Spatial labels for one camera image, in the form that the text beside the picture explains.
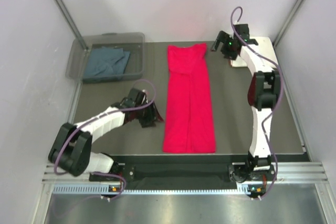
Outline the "pink t shirt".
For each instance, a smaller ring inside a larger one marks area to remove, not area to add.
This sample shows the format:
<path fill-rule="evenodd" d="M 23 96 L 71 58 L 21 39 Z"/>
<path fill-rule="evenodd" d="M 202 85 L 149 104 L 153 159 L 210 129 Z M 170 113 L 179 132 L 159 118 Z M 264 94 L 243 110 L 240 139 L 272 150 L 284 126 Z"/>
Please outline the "pink t shirt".
<path fill-rule="evenodd" d="M 215 153 L 216 140 L 205 43 L 169 45 L 163 152 Z"/>

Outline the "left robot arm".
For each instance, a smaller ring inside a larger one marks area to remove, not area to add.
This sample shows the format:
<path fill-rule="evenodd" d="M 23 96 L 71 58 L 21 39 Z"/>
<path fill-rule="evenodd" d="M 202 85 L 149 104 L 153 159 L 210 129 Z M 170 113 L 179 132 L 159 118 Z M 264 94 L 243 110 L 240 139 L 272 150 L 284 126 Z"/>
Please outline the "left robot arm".
<path fill-rule="evenodd" d="M 122 101 L 90 119 L 76 124 L 64 123 L 49 151 L 48 160 L 55 169 L 61 168 L 64 173 L 74 177 L 88 172 L 114 180 L 121 172 L 119 163 L 109 154 L 92 152 L 92 144 L 133 120 L 138 120 L 142 128 L 154 127 L 156 122 L 163 122 L 155 102 L 148 99 L 144 90 L 136 88 L 132 88 Z"/>

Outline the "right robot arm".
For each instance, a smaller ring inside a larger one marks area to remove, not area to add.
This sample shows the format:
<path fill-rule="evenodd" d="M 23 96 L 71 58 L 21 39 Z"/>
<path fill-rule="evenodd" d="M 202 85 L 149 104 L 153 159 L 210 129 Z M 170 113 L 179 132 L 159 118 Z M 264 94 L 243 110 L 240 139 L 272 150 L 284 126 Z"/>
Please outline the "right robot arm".
<path fill-rule="evenodd" d="M 219 49 L 234 67 L 247 67 L 251 73 L 247 101 L 253 113 L 252 141 L 245 167 L 235 167 L 232 175 L 256 180 L 272 171 L 270 130 L 273 111 L 282 95 L 281 75 L 276 63 L 259 52 L 271 48 L 269 40 L 259 43 L 251 38 L 248 24 L 233 24 L 232 28 L 232 35 L 218 33 L 211 50 Z"/>

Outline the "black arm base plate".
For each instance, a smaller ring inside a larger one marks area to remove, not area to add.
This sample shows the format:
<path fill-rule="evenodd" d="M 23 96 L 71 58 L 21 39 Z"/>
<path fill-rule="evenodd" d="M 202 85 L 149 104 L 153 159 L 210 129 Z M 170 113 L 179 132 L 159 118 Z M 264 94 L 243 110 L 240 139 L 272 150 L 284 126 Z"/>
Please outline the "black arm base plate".
<path fill-rule="evenodd" d="M 272 179 L 275 174 L 271 157 L 253 158 L 249 155 L 120 155 L 113 157 L 110 174 L 121 175 L 127 181 L 143 178 L 210 178 L 238 182 L 248 179 Z"/>

